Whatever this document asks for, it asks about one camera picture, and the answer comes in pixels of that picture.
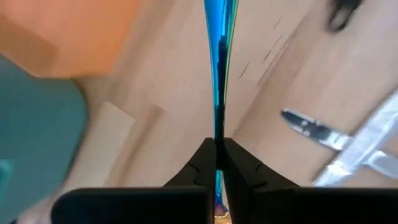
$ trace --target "black holder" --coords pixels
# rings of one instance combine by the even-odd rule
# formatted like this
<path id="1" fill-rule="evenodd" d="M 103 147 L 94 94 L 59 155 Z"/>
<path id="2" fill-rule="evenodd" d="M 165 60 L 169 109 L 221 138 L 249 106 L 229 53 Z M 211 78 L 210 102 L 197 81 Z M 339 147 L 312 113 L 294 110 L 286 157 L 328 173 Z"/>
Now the black holder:
<path id="1" fill-rule="evenodd" d="M 398 221 L 398 190 L 301 188 L 232 139 L 217 145 L 206 138 L 162 188 L 69 192 L 55 203 L 52 223 L 213 223 L 216 169 L 234 224 Z"/>

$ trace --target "orange object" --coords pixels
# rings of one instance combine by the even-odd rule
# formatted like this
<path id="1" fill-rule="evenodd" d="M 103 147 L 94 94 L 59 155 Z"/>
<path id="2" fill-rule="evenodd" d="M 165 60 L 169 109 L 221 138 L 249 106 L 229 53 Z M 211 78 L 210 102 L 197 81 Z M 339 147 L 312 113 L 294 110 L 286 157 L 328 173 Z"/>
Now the orange object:
<path id="1" fill-rule="evenodd" d="M 35 77 L 108 73 L 138 0 L 1 0 L 0 54 Z"/>

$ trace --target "black object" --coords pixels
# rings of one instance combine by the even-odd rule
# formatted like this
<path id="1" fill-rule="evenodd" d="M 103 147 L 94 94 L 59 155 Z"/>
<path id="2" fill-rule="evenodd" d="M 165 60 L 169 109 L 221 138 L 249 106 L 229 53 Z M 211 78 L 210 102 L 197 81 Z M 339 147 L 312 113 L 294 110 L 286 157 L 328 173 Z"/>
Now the black object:
<path id="1" fill-rule="evenodd" d="M 216 169 L 234 224 L 398 222 L 398 190 L 301 188 L 232 139 L 223 145 L 205 139 L 162 188 L 69 192 L 55 203 L 52 223 L 213 223 Z"/>
<path id="2" fill-rule="evenodd" d="M 338 32 L 343 30 L 349 23 L 354 11 L 359 7 L 363 0 L 334 0 L 334 9 L 328 20 L 328 30 Z M 342 14 L 343 21 L 337 26 L 333 26 L 333 21 Z"/>

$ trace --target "teal object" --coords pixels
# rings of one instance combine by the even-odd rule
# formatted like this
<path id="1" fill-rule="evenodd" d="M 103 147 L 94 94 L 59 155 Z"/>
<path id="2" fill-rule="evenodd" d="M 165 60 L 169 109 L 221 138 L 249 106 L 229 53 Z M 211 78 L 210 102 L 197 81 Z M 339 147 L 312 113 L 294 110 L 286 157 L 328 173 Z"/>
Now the teal object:
<path id="1" fill-rule="evenodd" d="M 0 57 L 0 223 L 60 187 L 86 111 L 72 81 L 37 79 Z"/>
<path id="2" fill-rule="evenodd" d="M 223 147 L 224 141 L 229 58 L 237 8 L 238 0 L 205 0 L 213 82 L 213 129 L 217 147 Z M 216 216 L 222 217 L 228 213 L 223 204 L 223 174 L 221 170 L 216 171 L 215 206 Z"/>

